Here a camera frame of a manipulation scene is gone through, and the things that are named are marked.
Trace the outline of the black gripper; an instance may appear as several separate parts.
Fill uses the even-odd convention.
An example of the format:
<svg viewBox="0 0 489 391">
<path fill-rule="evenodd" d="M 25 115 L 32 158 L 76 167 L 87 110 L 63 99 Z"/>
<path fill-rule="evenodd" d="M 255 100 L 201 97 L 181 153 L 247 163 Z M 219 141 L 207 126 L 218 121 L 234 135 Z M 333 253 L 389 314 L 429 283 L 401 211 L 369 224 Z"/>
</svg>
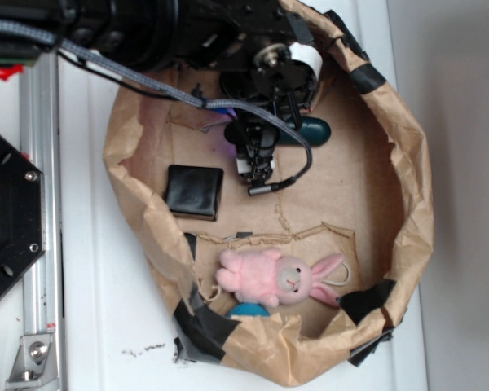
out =
<svg viewBox="0 0 489 391">
<path fill-rule="evenodd" d="M 311 153 L 311 146 L 297 131 L 302 126 L 302 111 L 310 108 L 317 92 L 321 68 L 322 57 L 313 45 L 276 43 L 253 57 L 248 72 L 221 75 L 221 87 L 228 97 L 268 111 L 283 126 L 280 128 L 241 108 L 233 110 L 224 136 L 236 149 L 238 174 L 252 188 L 289 187 L 311 167 L 311 158 L 307 157 L 298 174 L 269 182 L 280 132 L 295 138 L 307 154 Z"/>
</svg>

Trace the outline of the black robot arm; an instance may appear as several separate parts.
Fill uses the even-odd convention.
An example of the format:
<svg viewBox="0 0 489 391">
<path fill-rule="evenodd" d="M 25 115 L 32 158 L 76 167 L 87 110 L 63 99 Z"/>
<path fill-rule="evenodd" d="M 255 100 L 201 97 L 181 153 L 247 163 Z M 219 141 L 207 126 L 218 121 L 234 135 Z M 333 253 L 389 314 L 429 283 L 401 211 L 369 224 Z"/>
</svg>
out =
<svg viewBox="0 0 489 391">
<path fill-rule="evenodd" d="M 50 51 L 96 64 L 158 99 L 222 110 L 249 194 L 278 191 L 273 153 L 300 135 L 322 59 L 306 21 L 277 1 L 0 1 L 0 78 Z"/>
</svg>

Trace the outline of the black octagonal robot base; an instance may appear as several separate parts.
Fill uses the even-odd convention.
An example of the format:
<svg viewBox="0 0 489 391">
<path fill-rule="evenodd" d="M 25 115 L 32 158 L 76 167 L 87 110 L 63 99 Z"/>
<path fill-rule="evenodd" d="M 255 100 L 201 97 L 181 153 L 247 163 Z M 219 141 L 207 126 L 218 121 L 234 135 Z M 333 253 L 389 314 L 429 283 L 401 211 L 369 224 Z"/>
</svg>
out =
<svg viewBox="0 0 489 391">
<path fill-rule="evenodd" d="M 0 300 L 44 253 L 42 178 L 0 135 Z"/>
</svg>

